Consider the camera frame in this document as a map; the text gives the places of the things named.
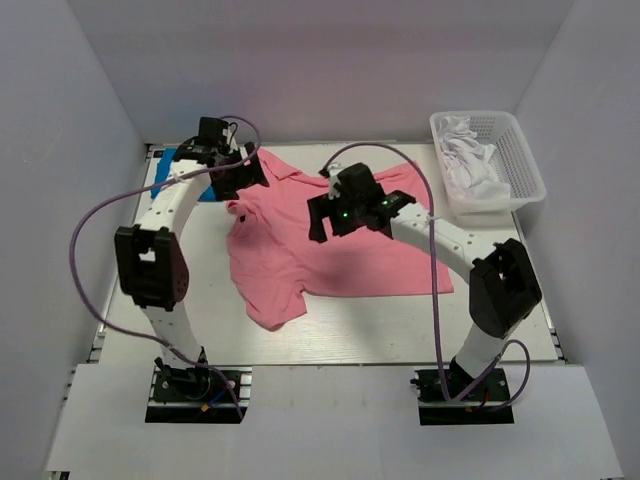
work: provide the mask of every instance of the clothing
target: clothing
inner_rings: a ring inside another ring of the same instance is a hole
[[[495,145],[481,145],[469,128],[470,117],[440,119],[438,137],[454,196],[460,199],[500,200],[511,197],[511,185],[501,182],[489,164]]]
[[[307,200],[327,193],[328,181],[310,177],[264,149],[259,156],[270,186],[240,190],[240,199],[227,204],[237,217],[227,237],[231,278],[253,320],[271,329],[306,313],[305,291],[334,297],[431,293],[429,256],[417,248],[364,227],[344,237],[330,236],[322,244],[309,240]],[[375,178],[386,192],[402,190],[428,205],[410,165]],[[442,264],[438,291],[453,291]]]

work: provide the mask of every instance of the white basket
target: white basket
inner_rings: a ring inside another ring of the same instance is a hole
[[[489,164],[502,182],[511,185],[511,198],[504,200],[461,199],[451,195],[453,189],[448,181],[437,126],[442,117],[471,117],[470,128],[478,136],[476,140],[483,145],[492,143],[496,153]],[[431,132],[436,148],[440,171],[447,190],[449,206],[456,214],[473,212],[515,211],[531,202],[539,202],[546,195],[544,183],[538,166],[533,159],[531,149],[524,138],[516,118],[507,112],[473,111],[440,112],[431,115]]]

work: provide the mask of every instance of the blue tape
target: blue tape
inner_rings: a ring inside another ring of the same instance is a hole
[[[167,148],[162,154],[162,158],[158,162],[158,166],[156,167],[156,178],[153,183],[164,182],[169,176],[169,169],[171,168],[171,162],[173,161],[173,154],[176,153],[175,148]],[[156,198],[156,196],[160,193],[159,188],[151,189],[151,198]],[[209,187],[205,190],[205,192],[200,196],[201,202],[215,202],[216,194],[213,193],[213,188]]]

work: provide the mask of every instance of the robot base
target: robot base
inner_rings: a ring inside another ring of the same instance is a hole
[[[460,392],[465,385],[455,385],[447,371],[451,395]],[[462,402],[445,403],[440,388],[437,369],[416,370],[411,380],[419,389],[418,413],[420,425],[496,425],[514,423],[511,406],[492,411],[507,401],[511,394],[507,377],[502,368],[495,368],[486,380],[478,385]]]
[[[246,383],[243,377],[251,378],[250,369],[248,370],[222,370],[229,382],[233,382],[231,385],[233,385],[233,391],[240,401],[243,415],[247,411],[249,403],[250,386],[243,385]],[[145,423],[238,424],[240,417],[233,405],[231,395],[229,392],[224,392],[222,383],[215,376],[212,376],[206,392],[203,391],[196,397],[186,396],[172,386],[170,379],[163,371],[156,371],[147,404]]]

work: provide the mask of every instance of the shirt sleeve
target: shirt sleeve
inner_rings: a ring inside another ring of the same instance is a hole
[[[233,272],[231,277],[247,304],[247,315],[268,330],[307,313],[302,288],[293,282]]]

